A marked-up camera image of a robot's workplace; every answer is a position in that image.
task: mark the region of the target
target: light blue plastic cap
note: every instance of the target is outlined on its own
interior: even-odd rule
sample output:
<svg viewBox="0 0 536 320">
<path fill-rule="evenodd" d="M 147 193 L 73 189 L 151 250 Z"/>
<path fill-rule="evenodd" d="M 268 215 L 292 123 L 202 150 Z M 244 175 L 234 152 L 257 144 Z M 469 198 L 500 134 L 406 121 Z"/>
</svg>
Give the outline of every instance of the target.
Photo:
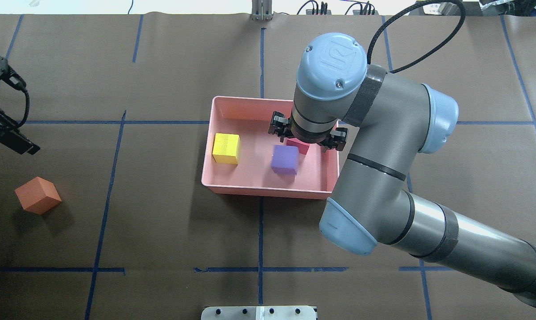
<svg viewBox="0 0 536 320">
<path fill-rule="evenodd" d="M 429 85 L 424 83 L 422 85 L 430 95 L 430 128 L 426 142 L 418 152 L 433 153 L 440 150 L 453 133 L 459 116 L 459 107 L 452 97 L 430 88 Z"/>
<path fill-rule="evenodd" d="M 367 75 L 367 54 L 351 36 L 320 35 L 304 49 L 298 87 L 311 99 L 330 101 L 357 90 Z"/>
<path fill-rule="evenodd" d="M 359 221 L 331 198 L 327 198 L 319 230 L 332 243 L 357 255 L 370 255 L 378 244 Z"/>
</svg>

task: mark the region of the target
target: orange cube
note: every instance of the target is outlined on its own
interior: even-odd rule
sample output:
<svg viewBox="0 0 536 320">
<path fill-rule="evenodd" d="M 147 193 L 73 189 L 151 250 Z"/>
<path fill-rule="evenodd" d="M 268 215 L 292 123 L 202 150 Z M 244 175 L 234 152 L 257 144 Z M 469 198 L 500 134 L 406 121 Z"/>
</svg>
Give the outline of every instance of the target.
<svg viewBox="0 0 536 320">
<path fill-rule="evenodd" d="M 17 188 L 16 194 L 25 211 L 38 215 L 42 215 L 62 202 L 55 185 L 38 176 Z"/>
</svg>

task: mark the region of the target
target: logo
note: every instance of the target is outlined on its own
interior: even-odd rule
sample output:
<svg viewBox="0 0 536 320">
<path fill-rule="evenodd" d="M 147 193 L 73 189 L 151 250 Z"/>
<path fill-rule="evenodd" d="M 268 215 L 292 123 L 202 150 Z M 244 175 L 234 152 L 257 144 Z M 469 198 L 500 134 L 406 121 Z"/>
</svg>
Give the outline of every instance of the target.
<svg viewBox="0 0 536 320">
<path fill-rule="evenodd" d="M 345 47 L 337 42 L 331 42 L 325 49 L 325 55 L 321 63 L 338 71 L 349 69 L 353 59 L 357 56 L 357 51 L 353 48 Z"/>
</svg>

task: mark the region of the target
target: gray robot arm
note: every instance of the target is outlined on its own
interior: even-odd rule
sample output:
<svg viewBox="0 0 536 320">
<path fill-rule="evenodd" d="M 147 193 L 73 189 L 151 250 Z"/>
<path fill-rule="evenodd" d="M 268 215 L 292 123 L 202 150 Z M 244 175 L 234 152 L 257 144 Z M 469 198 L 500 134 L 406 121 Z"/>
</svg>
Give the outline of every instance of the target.
<svg viewBox="0 0 536 320">
<path fill-rule="evenodd" d="M 327 239 L 359 255 L 392 245 L 536 308 L 536 243 L 402 190 L 416 154 L 441 148 L 457 116 L 451 97 L 366 65 L 355 39 L 333 33 L 306 47 L 294 109 L 278 135 L 321 143 L 337 119 L 360 128 L 319 224 Z"/>
</svg>

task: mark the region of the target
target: purple cube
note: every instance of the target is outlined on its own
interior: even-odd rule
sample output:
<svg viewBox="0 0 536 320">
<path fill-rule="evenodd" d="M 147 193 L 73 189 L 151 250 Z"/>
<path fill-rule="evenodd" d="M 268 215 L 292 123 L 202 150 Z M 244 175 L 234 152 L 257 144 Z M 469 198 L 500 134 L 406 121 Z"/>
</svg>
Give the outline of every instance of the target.
<svg viewBox="0 0 536 320">
<path fill-rule="evenodd" d="M 300 150 L 296 146 L 274 146 L 272 170 L 277 174 L 298 174 Z"/>
</svg>

